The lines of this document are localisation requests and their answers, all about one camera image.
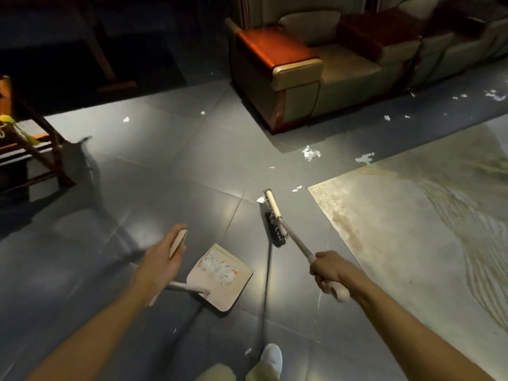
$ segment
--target dustpan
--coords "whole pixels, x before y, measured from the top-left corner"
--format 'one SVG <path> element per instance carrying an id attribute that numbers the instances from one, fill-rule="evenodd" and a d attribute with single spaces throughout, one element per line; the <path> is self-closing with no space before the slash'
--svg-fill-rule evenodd
<path id="1" fill-rule="evenodd" d="M 187 275 L 187 285 L 210 290 L 200 294 L 220 311 L 228 311 L 235 303 L 253 271 L 217 243 L 196 263 Z"/>

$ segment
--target wooden chair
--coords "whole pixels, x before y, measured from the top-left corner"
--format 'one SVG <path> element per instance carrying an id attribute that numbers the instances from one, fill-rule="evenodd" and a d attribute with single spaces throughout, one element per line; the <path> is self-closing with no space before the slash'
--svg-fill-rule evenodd
<path id="1" fill-rule="evenodd" d="M 51 152 L 53 154 L 53 160 L 48 159 L 43 153 L 32 144 L 30 137 L 20 131 L 16 124 L 11 121 L 13 116 L 12 103 L 16 100 L 20 105 L 27 110 L 30 114 L 30 118 L 40 126 L 46 135 L 44 136 L 50 142 Z M 48 170 L 42 175 L 28 179 L 26 182 L 16 185 L 14 187 L 7 187 L 0 193 L 10 192 L 17 188 L 28 187 L 35 183 L 43 182 L 47 179 L 57 178 L 60 187 L 72 187 L 76 183 L 69 178 L 63 170 L 64 164 L 62 162 L 61 144 L 65 142 L 65 139 L 49 124 L 49 122 L 39 115 L 32 107 L 30 107 L 25 101 L 15 96 L 10 78 L 7 76 L 0 76 L 0 140 L 6 140 L 4 143 L 10 143 L 8 146 L 3 147 L 8 152 L 15 149 L 24 149 L 33 158 L 40 161 Z"/>

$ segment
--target white sneaker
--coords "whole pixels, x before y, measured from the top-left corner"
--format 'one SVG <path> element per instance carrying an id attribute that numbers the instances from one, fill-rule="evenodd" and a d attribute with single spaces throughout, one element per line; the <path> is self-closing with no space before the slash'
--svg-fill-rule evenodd
<path id="1" fill-rule="evenodd" d="M 277 373 L 277 378 L 280 378 L 283 371 L 283 353 L 280 351 L 280 347 L 274 343 L 266 345 L 261 353 L 261 361 L 271 365 Z"/>

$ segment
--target paper debris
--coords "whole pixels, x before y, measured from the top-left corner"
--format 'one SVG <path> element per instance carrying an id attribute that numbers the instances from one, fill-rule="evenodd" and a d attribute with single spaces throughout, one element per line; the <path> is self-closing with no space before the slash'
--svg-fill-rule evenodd
<path id="1" fill-rule="evenodd" d="M 485 96 L 492 97 L 497 102 L 502 102 L 503 100 L 506 99 L 506 95 L 505 96 L 498 95 L 495 89 L 491 89 L 489 92 L 485 91 Z"/>
<path id="2" fill-rule="evenodd" d="M 319 151 L 311 150 L 309 146 L 305 147 L 305 149 L 302 151 L 303 156 L 305 156 L 305 159 L 308 161 L 311 161 L 313 157 L 321 157 L 321 153 Z"/>
<path id="3" fill-rule="evenodd" d="M 365 163 L 366 165 L 370 165 L 370 162 L 372 162 L 371 156 L 373 156 L 374 153 L 371 152 L 369 154 L 362 155 L 362 157 L 358 157 L 355 160 L 359 163 Z"/>

